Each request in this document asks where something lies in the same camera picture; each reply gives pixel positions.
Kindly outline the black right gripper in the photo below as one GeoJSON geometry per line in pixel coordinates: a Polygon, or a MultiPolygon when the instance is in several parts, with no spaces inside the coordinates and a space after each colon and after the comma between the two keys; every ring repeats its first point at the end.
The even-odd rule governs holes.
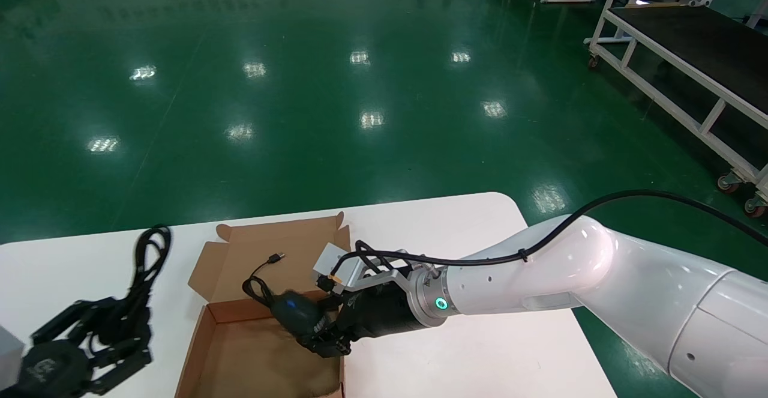
{"type": "Polygon", "coordinates": [[[351,342],[386,337],[428,328],[412,313],[406,292],[394,282],[360,291],[330,294],[320,308],[335,325],[296,338],[297,343],[321,358],[351,354],[351,342]]]}

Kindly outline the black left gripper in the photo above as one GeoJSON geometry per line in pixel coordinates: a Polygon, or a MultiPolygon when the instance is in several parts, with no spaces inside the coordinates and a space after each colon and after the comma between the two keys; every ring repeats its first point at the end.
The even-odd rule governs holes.
{"type": "Polygon", "coordinates": [[[152,362],[149,337],[124,339],[119,301],[77,300],[30,335],[14,397],[105,394],[152,362]],[[63,333],[65,340],[60,340],[63,333]],[[89,358],[79,345],[108,346],[89,358]]]}

